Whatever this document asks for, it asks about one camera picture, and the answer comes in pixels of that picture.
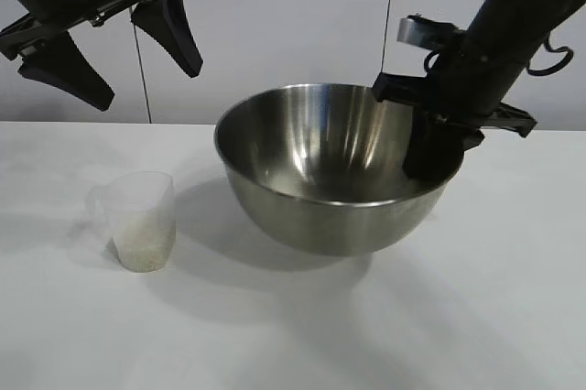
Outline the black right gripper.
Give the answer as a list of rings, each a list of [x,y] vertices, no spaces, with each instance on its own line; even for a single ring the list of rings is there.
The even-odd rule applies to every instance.
[[[381,72],[372,86],[378,102],[415,107],[402,169],[417,180],[450,180],[464,151],[485,139],[485,127],[528,136],[537,121],[503,99],[519,70],[506,60],[481,59],[469,65],[461,52],[463,35],[431,50],[422,76]]]

